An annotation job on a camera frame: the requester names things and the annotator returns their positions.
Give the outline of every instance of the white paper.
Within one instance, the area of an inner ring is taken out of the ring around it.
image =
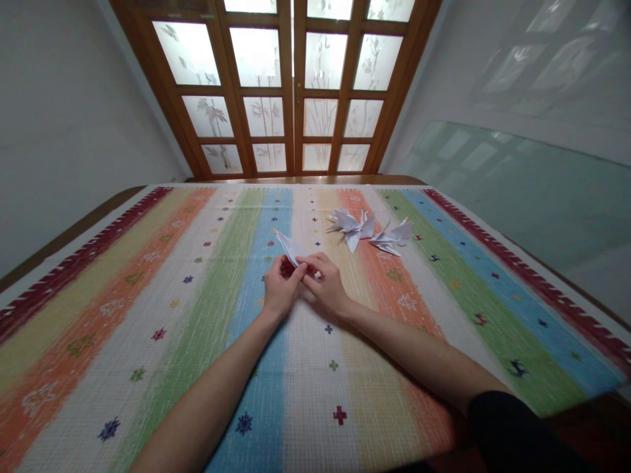
[[[301,258],[306,258],[308,254],[300,247],[298,243],[296,243],[291,238],[283,235],[279,231],[276,231],[276,239],[283,245],[283,249],[285,250],[285,254],[289,258],[289,261],[295,266],[298,267],[299,264],[296,261],[296,258],[300,256]]]
[[[333,210],[333,215],[328,215],[327,218],[335,223],[327,228],[330,230],[339,230],[344,233],[344,239],[348,245],[348,249],[351,254],[355,253],[358,243],[362,238],[370,238],[375,232],[375,213],[370,217],[366,217],[368,212],[362,210],[361,221],[357,222],[348,210],[340,209]]]
[[[394,249],[394,245],[405,246],[412,238],[412,223],[408,221],[406,217],[401,224],[390,231],[390,235],[386,235],[386,229],[388,225],[383,227],[383,230],[376,236],[370,239],[370,243],[375,245],[380,250],[391,253],[395,256],[401,256],[397,250]]]

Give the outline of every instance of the door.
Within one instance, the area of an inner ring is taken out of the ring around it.
[[[376,172],[440,4],[110,2],[200,180]]]

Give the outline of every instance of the blue stripe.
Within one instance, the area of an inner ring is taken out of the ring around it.
[[[258,302],[265,296],[261,278],[268,272],[273,259],[283,254],[272,229],[285,235],[291,234],[292,191],[267,189],[263,206],[230,325],[229,344],[250,326],[261,311]],[[248,383],[235,416],[206,468],[207,472],[282,471],[286,337],[287,332],[282,325],[259,360],[258,374]],[[246,411],[252,417],[252,430],[241,435],[237,432],[237,425],[239,417]]]
[[[539,339],[557,363],[578,382],[588,396],[595,397],[614,390],[620,385],[620,382],[625,379],[621,373],[605,364],[582,340],[568,330],[558,319],[558,314],[525,290],[502,266],[481,252],[467,233],[463,232],[460,226],[454,225],[426,194],[413,190],[404,190],[402,194],[460,253],[469,267],[517,316],[524,327]],[[494,273],[499,276],[498,279],[492,276]],[[458,283],[462,285],[466,284],[466,281],[458,281]],[[581,360],[572,357],[571,352],[577,354]]]

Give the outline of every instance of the multicolored striped tablecloth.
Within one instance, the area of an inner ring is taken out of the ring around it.
[[[327,214],[405,217],[402,258]],[[631,374],[631,336],[430,187],[153,186],[0,296],[0,470],[124,471],[257,316],[281,231],[351,297],[458,347],[547,416]],[[454,446],[450,412],[299,298],[211,471],[378,471]]]

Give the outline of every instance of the left hand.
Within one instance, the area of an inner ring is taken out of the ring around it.
[[[277,256],[265,275],[263,312],[279,317],[286,315],[294,303],[298,284],[306,272],[306,264],[294,268],[287,256]]]

